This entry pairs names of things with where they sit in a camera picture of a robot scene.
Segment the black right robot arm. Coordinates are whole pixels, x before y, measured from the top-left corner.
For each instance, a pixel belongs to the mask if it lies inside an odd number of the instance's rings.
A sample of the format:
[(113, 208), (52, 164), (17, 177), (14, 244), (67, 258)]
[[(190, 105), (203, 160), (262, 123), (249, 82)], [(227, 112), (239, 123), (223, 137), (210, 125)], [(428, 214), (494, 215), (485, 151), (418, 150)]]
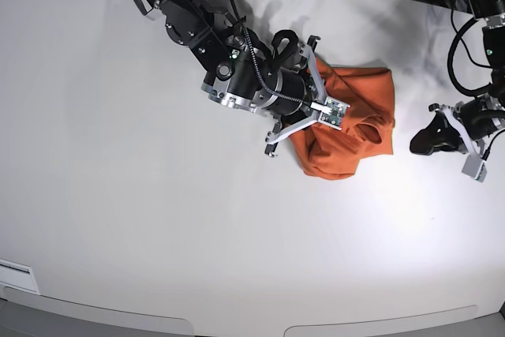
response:
[(167, 35), (188, 47), (206, 74), (202, 89), (210, 100), (252, 113), (282, 118), (310, 104), (309, 80), (286, 67), (300, 41), (289, 29), (270, 44), (246, 27), (234, 0), (133, 0), (146, 17), (165, 17)]

